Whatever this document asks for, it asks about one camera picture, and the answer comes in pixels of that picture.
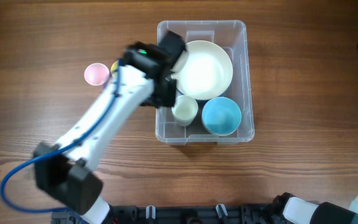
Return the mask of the yellow cup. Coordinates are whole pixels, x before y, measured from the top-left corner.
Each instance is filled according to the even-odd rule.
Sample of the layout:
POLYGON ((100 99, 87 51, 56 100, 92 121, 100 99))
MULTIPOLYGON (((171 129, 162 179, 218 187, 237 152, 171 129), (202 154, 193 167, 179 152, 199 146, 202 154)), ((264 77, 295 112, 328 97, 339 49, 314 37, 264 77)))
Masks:
POLYGON ((115 61, 110 69, 110 73, 111 73, 111 78, 116 78, 117 77, 117 70, 119 68, 119 61, 115 61))

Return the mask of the large cream bowl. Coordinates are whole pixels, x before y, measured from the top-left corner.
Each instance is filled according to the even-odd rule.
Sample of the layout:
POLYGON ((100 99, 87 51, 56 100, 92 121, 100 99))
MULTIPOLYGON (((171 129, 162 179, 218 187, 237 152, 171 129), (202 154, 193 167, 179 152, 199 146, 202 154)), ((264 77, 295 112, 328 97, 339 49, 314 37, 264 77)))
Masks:
POLYGON ((231 85, 234 74, 228 54, 220 46, 205 40, 186 43, 186 52, 173 68, 177 90, 194 99, 207 99, 231 85))

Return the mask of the cream cup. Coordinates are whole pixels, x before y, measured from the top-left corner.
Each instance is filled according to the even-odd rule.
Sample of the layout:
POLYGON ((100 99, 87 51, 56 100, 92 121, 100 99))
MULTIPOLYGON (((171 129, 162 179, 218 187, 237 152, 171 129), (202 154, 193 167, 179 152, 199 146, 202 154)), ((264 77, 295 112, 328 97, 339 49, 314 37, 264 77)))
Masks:
POLYGON ((186 95, 178 96, 175 99, 175 105, 172 107, 174 118, 182 123, 192 122, 198 113, 197 101, 186 95))

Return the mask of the pink cup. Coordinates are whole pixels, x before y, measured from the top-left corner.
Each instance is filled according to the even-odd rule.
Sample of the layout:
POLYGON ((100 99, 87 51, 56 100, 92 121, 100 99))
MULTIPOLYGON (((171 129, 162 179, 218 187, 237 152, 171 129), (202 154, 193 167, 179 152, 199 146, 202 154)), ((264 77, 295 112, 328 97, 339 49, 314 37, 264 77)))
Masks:
POLYGON ((92 86, 104 85, 110 76, 107 66, 102 63, 93 63, 89 65, 84 72, 85 81, 92 86))

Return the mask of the large dark blue bowl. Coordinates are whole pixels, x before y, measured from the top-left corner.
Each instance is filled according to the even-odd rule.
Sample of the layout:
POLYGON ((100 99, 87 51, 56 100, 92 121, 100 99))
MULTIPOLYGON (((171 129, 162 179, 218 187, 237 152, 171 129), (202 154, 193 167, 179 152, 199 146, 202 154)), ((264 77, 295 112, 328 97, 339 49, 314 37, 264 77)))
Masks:
POLYGON ((211 96, 208 96, 207 99, 195 99, 198 103, 206 103, 209 100, 212 100, 213 98, 221 97, 226 94, 226 92, 230 89, 230 87, 227 87, 224 91, 222 91, 220 94, 213 94, 211 96))

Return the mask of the grey cup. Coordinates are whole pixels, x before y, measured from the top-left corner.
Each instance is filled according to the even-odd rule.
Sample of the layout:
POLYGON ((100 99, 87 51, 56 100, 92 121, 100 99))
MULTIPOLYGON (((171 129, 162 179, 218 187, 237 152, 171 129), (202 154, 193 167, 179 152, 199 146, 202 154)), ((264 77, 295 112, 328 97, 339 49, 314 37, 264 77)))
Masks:
POLYGON ((182 127, 189 126, 192 122, 193 122, 192 120, 189 121, 176 120, 176 124, 182 127))

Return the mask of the clear plastic storage bin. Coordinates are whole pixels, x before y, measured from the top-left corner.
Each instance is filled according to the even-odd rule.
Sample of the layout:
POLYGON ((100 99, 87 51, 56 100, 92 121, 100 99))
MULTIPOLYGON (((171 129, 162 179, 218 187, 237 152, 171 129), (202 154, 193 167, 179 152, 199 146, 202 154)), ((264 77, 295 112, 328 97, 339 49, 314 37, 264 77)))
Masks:
POLYGON ((161 41, 170 30, 186 42, 206 40, 213 42, 230 57, 234 74, 231 86, 223 96, 232 99, 241 109, 242 119, 237 130, 228 136, 217 136, 204 128, 201 115, 182 127, 177 125, 170 108, 159 108, 155 116, 156 138, 167 144, 185 145, 190 142, 215 142, 217 144, 237 144, 254 138, 254 113, 250 84, 247 28, 239 20, 220 21, 162 21, 157 26, 157 40, 161 41))

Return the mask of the light blue bowl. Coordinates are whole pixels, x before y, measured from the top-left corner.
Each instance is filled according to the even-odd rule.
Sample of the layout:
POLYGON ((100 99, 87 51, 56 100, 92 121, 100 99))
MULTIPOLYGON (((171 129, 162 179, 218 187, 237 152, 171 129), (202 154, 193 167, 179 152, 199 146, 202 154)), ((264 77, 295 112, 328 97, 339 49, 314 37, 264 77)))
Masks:
POLYGON ((216 97, 203 106, 201 120, 209 133, 228 136, 240 126, 242 113, 237 103, 232 99, 216 97))

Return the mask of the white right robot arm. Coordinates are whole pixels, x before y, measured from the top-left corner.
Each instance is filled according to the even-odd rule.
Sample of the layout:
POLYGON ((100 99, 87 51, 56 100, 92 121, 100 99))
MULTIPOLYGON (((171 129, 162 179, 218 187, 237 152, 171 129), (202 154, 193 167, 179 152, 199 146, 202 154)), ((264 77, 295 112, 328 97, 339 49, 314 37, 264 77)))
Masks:
POLYGON ((279 195, 270 206, 270 217, 287 223, 358 224, 358 196, 348 209, 329 202, 319 205, 290 194, 279 195))

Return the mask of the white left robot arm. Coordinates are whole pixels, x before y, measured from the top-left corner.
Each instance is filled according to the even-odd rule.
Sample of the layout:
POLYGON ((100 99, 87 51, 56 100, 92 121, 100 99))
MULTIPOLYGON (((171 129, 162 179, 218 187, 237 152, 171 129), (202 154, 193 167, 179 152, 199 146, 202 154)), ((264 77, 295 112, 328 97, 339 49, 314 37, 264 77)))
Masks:
POLYGON ((175 104, 177 81, 170 75, 185 52, 185 41, 172 31, 157 45, 129 45, 119 59, 116 78, 73 129, 54 146, 41 142, 36 147, 37 187, 88 223, 109 221, 110 206, 100 196, 103 182, 93 172, 106 146, 137 107, 175 104))

